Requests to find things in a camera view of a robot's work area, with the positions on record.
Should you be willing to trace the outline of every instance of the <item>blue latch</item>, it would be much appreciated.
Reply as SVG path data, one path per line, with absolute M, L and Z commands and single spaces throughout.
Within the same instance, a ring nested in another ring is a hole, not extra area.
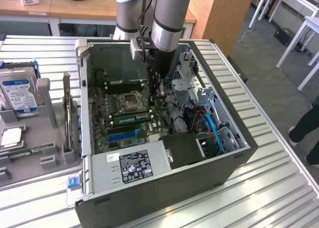
M 67 182 L 68 189 L 77 188 L 80 186 L 79 177 L 70 177 Z

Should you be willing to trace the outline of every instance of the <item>gray carpet floor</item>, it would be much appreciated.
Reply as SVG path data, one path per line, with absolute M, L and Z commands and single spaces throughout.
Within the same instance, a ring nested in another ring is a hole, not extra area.
M 254 12 L 255 9 L 250 7 L 237 41 L 249 30 L 248 24 Z M 277 69 L 275 65 L 286 47 L 274 37 L 275 31 L 276 28 L 266 20 L 256 22 L 255 29 L 246 34 L 242 42 L 234 44 L 230 56 L 248 77 L 248 88 L 282 135 L 288 139 L 288 129 L 299 121 L 309 110 L 310 103 L 319 95 L 319 72 L 312 77 L 303 92 L 299 92 L 297 87 L 312 69 L 307 66 L 312 58 L 311 54 L 294 51 L 281 70 Z M 308 134 L 293 148 L 304 164 L 304 156 L 317 141 L 319 129 Z M 319 183 L 319 169 L 305 166 Z

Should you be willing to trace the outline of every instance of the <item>motherboard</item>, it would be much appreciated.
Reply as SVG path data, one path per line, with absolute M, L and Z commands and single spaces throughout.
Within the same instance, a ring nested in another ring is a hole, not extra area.
M 88 94 L 94 154 L 158 141 L 175 132 L 167 103 L 149 106 L 143 81 L 90 87 Z

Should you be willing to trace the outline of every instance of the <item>black pants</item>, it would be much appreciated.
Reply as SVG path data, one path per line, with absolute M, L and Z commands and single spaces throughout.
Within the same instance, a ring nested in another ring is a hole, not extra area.
M 289 133 L 293 142 L 300 142 L 308 133 L 319 127 L 319 104 L 314 104 L 313 109 L 307 112 L 297 123 L 296 127 Z M 319 142 L 307 155 L 310 165 L 319 164 Z

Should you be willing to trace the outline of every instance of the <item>aluminum extrusion table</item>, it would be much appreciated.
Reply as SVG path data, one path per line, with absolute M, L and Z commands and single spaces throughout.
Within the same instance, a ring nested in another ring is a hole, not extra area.
M 0 60 L 35 57 L 41 76 L 51 79 L 53 102 L 61 100 L 62 75 L 70 71 L 71 94 L 79 100 L 75 39 L 7 36 L 0 42 Z M 319 227 L 316 182 L 218 47 L 208 40 L 195 43 L 260 148 L 224 185 L 122 227 Z M 65 202 L 67 176 L 79 170 L 0 188 L 0 227 L 80 227 Z

